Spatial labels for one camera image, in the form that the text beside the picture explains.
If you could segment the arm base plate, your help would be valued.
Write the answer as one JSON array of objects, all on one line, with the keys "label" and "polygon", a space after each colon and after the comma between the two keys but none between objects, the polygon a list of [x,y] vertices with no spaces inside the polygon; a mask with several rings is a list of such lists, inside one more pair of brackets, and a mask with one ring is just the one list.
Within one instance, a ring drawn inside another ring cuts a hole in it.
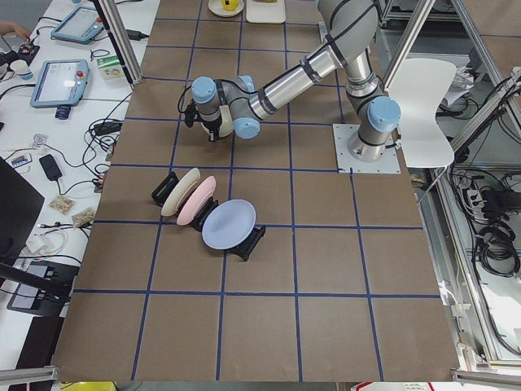
[{"label": "arm base plate", "polygon": [[397,152],[389,134],[384,144],[370,146],[361,141],[359,125],[333,124],[338,172],[341,174],[400,174]]}]

